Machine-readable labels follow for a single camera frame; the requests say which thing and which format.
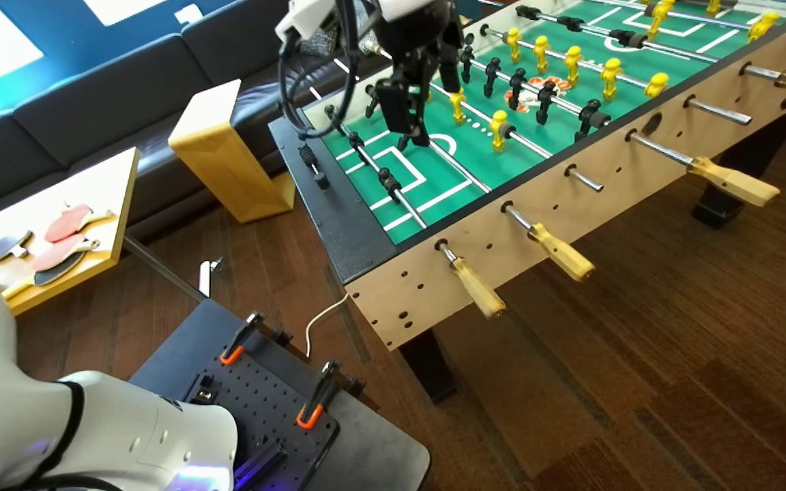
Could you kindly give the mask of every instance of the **foosball table leg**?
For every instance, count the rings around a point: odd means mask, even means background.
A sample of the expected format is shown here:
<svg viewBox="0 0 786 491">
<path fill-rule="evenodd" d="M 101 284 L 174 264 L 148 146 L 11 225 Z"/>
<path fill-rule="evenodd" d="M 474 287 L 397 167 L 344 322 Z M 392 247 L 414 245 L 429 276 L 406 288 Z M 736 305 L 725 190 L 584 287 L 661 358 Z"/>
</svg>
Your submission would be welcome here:
<svg viewBox="0 0 786 491">
<path fill-rule="evenodd" d="M 411 374 L 423 384 L 423 393 L 438 404 L 455 393 L 453 374 L 442 358 L 438 341 L 432 329 L 397 345 Z"/>
<path fill-rule="evenodd" d="M 782 142 L 786 142 L 786 118 L 769 123 L 767 129 L 751 133 L 740 144 L 719 152 L 718 163 L 760 178 Z M 740 209 L 741 209 L 740 200 L 718 190 L 715 186 L 707 186 L 692 206 L 692 219 L 719 230 L 729 220 L 734 220 Z"/>
</svg>

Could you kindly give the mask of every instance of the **green playing field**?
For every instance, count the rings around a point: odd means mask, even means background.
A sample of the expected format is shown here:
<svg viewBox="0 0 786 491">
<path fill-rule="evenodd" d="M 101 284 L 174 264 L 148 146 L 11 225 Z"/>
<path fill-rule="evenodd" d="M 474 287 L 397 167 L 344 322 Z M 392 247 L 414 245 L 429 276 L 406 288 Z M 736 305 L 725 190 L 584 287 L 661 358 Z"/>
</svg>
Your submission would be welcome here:
<svg viewBox="0 0 786 491">
<path fill-rule="evenodd" d="M 673 10 L 703 15 L 696 4 L 677 4 Z M 648 15 L 632 7 L 613 7 L 601 3 L 578 3 L 567 15 L 588 18 L 587 24 L 598 30 L 636 30 L 643 33 L 648 26 Z M 734 22 L 734 24 L 751 24 L 756 13 L 719 13 L 718 18 Z M 623 60 L 623 74 L 647 81 L 651 74 L 662 70 L 668 74 L 668 88 L 685 81 L 688 75 L 709 67 L 703 60 L 685 60 L 672 58 L 648 48 L 623 48 L 612 43 L 602 36 L 588 33 L 569 33 L 563 24 L 553 22 L 526 22 L 520 18 L 516 24 L 520 30 L 520 60 L 511 60 L 511 45 L 502 43 L 498 33 L 490 33 L 489 37 L 474 40 L 478 62 L 489 62 L 490 58 L 502 60 L 502 74 L 513 74 L 516 67 L 523 67 L 531 85 L 538 85 L 538 60 L 531 54 L 531 40 L 538 36 L 549 36 L 550 52 L 565 54 L 569 45 L 582 45 L 582 70 L 578 85 L 569 88 L 563 99 L 584 105 L 588 99 L 602 99 L 602 79 L 601 64 L 609 58 Z M 748 43 L 748 33 L 718 26 L 718 24 L 698 24 L 688 18 L 668 15 L 661 26 L 661 36 L 654 43 L 698 52 L 703 58 L 729 58 L 732 52 L 741 48 Z M 560 103 L 550 103 L 549 123 L 534 123 L 534 92 L 523 89 L 517 112 L 508 109 L 508 85 L 502 79 L 494 81 L 490 99 L 482 96 L 486 74 L 481 64 L 472 64 L 470 85 L 464 89 L 467 103 L 474 105 L 482 114 L 494 114 L 497 109 L 508 112 L 508 123 L 516 129 L 517 135 L 528 139 L 531 144 L 560 152 L 573 144 L 573 133 L 578 129 L 578 119 L 565 112 Z M 546 75 L 565 79 L 567 67 L 563 60 L 549 54 L 549 70 Z M 602 101 L 602 112 L 612 118 L 623 118 L 632 112 L 636 105 L 647 103 L 642 85 L 616 81 L 616 99 Z M 453 123 L 453 109 L 448 103 L 448 96 L 434 89 L 432 101 L 425 103 L 425 129 L 432 133 L 432 142 L 449 152 L 459 163 L 464 163 L 481 183 L 489 189 L 497 189 L 516 174 L 523 174 L 531 167 L 539 167 L 546 157 L 513 139 L 505 142 L 502 152 L 494 152 L 489 123 L 482 118 L 474 118 L 467 112 L 467 123 Z M 482 190 L 464 180 L 445 157 L 437 154 L 432 146 L 414 146 L 395 150 L 397 133 L 388 133 L 384 119 L 380 112 L 369 119 L 356 119 L 347 126 L 347 130 L 356 130 L 365 142 L 369 154 L 380 167 L 388 167 L 395 180 L 402 183 L 402 194 L 411 206 L 417 206 L 421 219 L 425 223 L 434 223 L 453 209 L 474 201 L 482 197 Z M 328 135 L 328 150 L 335 154 L 335 163 L 348 174 L 356 194 L 365 200 L 382 230 L 392 242 L 410 239 L 421 232 L 421 223 L 406 213 L 406 206 L 395 204 L 384 189 L 380 186 L 370 167 L 365 167 L 355 150 L 348 150 L 348 142 L 344 135 Z"/>
</svg>

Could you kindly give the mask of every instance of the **wooden floor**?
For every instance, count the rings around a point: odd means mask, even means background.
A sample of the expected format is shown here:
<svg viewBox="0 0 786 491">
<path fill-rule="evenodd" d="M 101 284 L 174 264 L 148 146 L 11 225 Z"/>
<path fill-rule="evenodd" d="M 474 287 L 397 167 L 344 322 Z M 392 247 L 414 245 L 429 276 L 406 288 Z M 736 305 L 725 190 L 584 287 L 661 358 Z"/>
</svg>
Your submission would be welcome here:
<svg viewBox="0 0 786 491">
<path fill-rule="evenodd" d="M 598 264 L 569 284 L 539 264 L 502 287 L 511 313 L 467 309 L 437 328 L 459 393 L 432 404 L 356 311 L 314 329 L 380 412 L 432 450 L 425 487 L 782 487 L 786 491 L 786 146 L 767 209 L 692 220 L 683 180 L 578 242 Z M 150 242 L 187 281 L 223 257 L 213 294 L 294 333 L 340 288 L 302 209 L 234 225 L 213 209 Z M 130 371 L 190 299 L 124 258 L 19 320 L 37 378 Z"/>
</svg>

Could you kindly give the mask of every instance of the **foosball table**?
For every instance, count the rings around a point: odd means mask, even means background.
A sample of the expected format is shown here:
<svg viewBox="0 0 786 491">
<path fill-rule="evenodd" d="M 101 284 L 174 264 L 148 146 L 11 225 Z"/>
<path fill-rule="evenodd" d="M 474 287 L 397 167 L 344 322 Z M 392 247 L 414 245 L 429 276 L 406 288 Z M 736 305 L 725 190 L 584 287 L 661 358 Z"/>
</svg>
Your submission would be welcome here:
<svg viewBox="0 0 786 491">
<path fill-rule="evenodd" d="M 429 144 L 403 144 L 359 79 L 325 139 L 273 135 L 348 299 L 388 348 L 680 178 L 763 206 L 781 189 L 711 154 L 786 114 L 786 3 L 520 0 L 464 30 L 460 89 L 432 81 Z M 317 126 L 332 99 L 305 105 Z"/>
</svg>

